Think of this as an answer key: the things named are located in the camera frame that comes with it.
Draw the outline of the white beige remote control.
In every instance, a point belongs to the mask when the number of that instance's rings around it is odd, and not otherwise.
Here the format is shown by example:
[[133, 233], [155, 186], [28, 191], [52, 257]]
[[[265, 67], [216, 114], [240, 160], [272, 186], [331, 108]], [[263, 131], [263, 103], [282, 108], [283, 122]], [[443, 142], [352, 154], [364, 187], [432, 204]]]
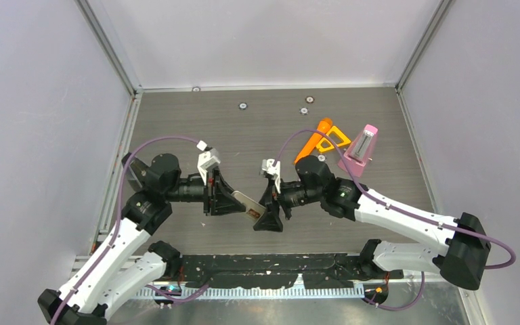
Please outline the white beige remote control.
[[253, 222], [258, 222], [266, 211], [266, 208], [240, 191], [234, 191], [232, 196], [245, 207], [245, 213]]

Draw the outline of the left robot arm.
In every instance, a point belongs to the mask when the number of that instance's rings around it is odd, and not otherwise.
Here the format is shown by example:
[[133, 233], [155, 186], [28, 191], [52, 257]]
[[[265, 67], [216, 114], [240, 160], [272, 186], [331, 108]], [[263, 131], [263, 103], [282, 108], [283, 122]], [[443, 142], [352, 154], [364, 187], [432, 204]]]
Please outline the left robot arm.
[[216, 149], [198, 155], [197, 173], [181, 177], [178, 158], [160, 154], [150, 164], [132, 154], [123, 159], [125, 180], [135, 193], [124, 203], [115, 224], [84, 266], [59, 289], [37, 299], [48, 324], [107, 324], [134, 294], [162, 278], [175, 279], [181, 253], [162, 240], [151, 244], [135, 265], [122, 267], [172, 215], [174, 202], [201, 202], [206, 215], [245, 211], [223, 179]]

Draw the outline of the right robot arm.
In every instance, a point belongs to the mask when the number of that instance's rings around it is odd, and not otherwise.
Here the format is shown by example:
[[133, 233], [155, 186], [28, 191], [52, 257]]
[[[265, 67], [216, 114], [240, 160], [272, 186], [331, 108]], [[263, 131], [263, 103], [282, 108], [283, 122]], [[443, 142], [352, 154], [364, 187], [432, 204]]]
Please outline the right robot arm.
[[265, 212], [254, 225], [256, 231], [282, 232], [280, 213], [287, 219], [292, 209], [318, 203], [339, 219], [369, 223], [410, 238], [413, 243], [370, 239], [360, 253], [360, 271], [369, 278], [383, 272], [410, 270], [439, 274], [449, 283], [477, 290], [491, 250], [480, 220], [438, 215], [381, 196], [364, 184], [337, 177], [325, 162], [313, 156], [296, 165], [296, 181], [280, 179], [280, 163], [265, 159], [261, 173], [268, 184], [260, 203]]

